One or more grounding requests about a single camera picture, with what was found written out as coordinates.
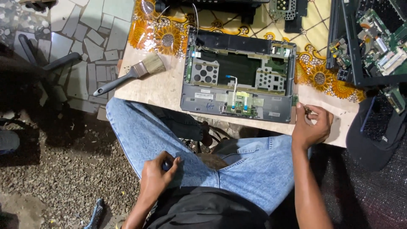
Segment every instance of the label sticker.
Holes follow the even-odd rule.
[[[276,113],[276,112],[269,112],[270,116],[274,116],[274,117],[280,117],[280,113]]]
[[[199,98],[199,99],[213,99],[213,95],[211,95],[211,94],[203,94],[203,93],[195,93],[195,98]]]

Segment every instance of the jeans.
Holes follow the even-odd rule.
[[[201,137],[200,127],[191,116],[117,98],[108,102],[106,110],[107,119],[139,178],[144,162],[165,150],[183,160],[168,188],[225,189],[250,200],[267,214],[294,186],[291,136],[225,140],[214,153],[229,166],[213,170],[178,139],[188,134]]]

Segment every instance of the table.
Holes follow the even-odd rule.
[[[157,19],[158,14],[146,7],[150,5],[154,6],[154,0],[136,0],[119,77],[127,73],[129,66],[143,60],[149,51],[159,53],[167,71],[144,80],[129,82],[116,89],[115,97],[181,111],[179,104],[186,32],[188,27],[195,25],[194,14],[192,8],[180,7],[172,10],[170,16]],[[309,1],[308,16],[303,17],[301,34],[285,33],[284,20],[271,17],[267,7],[268,5],[263,5],[257,9],[253,25],[241,24],[240,17],[236,14],[202,10],[198,12],[199,29],[296,43],[298,53],[294,93],[298,94],[302,103],[324,107],[335,115],[331,135],[326,143],[345,147],[346,134],[358,111],[358,102],[365,98],[365,94],[352,85],[338,81],[336,72],[325,69],[330,0]],[[295,118],[292,118],[290,124],[283,124],[191,114],[283,134],[291,134],[295,123]]]

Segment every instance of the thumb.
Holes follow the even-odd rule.
[[[300,102],[297,102],[297,123],[305,123],[305,108]]]
[[[174,162],[173,166],[164,174],[164,180],[166,183],[170,183],[175,176],[175,173],[177,172],[178,169],[178,163],[181,161],[180,157],[177,157]]]

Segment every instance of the tiled floor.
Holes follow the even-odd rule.
[[[35,12],[17,1],[0,0],[0,42],[28,60],[18,41],[25,34],[38,49],[38,59],[48,63],[78,52],[81,63],[55,70],[51,78],[72,108],[98,112],[114,91],[91,95],[117,78],[133,8],[134,0],[57,0],[51,10]]]

